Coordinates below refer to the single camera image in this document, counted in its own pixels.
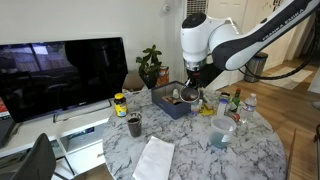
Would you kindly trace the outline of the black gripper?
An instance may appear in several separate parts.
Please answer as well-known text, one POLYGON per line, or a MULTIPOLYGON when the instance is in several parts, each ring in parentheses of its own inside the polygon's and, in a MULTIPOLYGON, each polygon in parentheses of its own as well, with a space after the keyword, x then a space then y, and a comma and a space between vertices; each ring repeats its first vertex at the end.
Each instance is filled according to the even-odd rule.
POLYGON ((214 79, 214 70, 211 65, 205 66, 199 71, 187 71, 188 80, 186 81, 187 87, 193 88, 205 88, 214 79))

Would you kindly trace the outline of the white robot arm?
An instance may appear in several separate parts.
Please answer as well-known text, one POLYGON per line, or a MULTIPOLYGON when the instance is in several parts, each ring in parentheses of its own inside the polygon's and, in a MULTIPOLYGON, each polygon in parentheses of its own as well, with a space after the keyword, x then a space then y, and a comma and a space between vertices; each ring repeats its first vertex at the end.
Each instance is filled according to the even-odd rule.
POLYGON ((202 12, 190 15, 181 25, 186 86, 207 87, 223 71, 243 67, 319 5, 320 0, 283 0, 271 15, 246 33, 231 18, 212 18, 202 12))

